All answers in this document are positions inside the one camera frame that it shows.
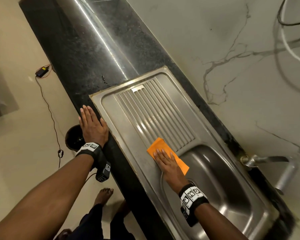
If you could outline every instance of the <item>white hose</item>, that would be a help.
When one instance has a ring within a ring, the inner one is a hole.
[[[282,22],[284,22],[284,15],[286,13],[287,4],[288,4],[288,0],[285,0],[285,2],[283,4],[283,8],[282,8],[282,14],[281,14],[281,20],[282,20]],[[287,42],[287,39],[286,39],[286,35],[284,34],[284,26],[283,25],[281,26],[281,37],[282,37],[282,42],[284,44],[284,47],[287,49],[287,51],[290,53],[290,55],[292,55],[295,59],[297,59],[298,61],[300,61],[300,57],[297,56],[296,53],[293,52],[293,50],[288,45],[288,42]]]

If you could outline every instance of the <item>leg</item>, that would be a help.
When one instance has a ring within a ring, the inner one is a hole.
[[[124,201],[110,223],[111,240],[135,240],[134,236],[128,232],[124,225],[124,218],[129,212],[130,209],[127,205],[127,202]]]
[[[112,194],[113,189],[104,188],[100,190],[92,209],[81,219],[79,226],[67,240],[103,239],[101,227],[102,207],[107,203]]]

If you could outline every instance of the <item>countertop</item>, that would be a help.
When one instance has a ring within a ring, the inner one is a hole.
[[[126,0],[21,0],[20,7],[78,112],[83,104],[95,108],[90,94],[166,65],[232,153],[244,154]],[[111,135],[104,154],[145,236],[172,239]],[[279,231],[284,239],[294,225],[291,212],[259,170],[250,175],[280,211],[268,238]]]

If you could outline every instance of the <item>beige tile floor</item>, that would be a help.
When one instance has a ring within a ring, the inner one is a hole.
[[[6,104],[0,112],[0,220],[30,189],[54,173],[59,163],[53,122],[34,80],[34,72],[49,62],[18,1],[0,0],[0,96]],[[56,74],[40,83],[64,150],[62,166],[73,158],[64,136],[78,123],[78,114]],[[111,216],[123,200],[112,177],[103,184],[93,178],[86,183],[63,228],[74,229],[79,224],[103,187],[114,188],[103,216],[104,237],[110,237]],[[136,239],[145,239],[132,213],[125,224]]]

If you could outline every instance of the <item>person's right arm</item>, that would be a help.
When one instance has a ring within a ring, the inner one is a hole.
[[[179,194],[189,182],[178,166],[173,154],[157,149],[154,159],[163,172],[163,178]],[[199,205],[194,214],[210,240],[248,240],[224,215],[209,203]]]

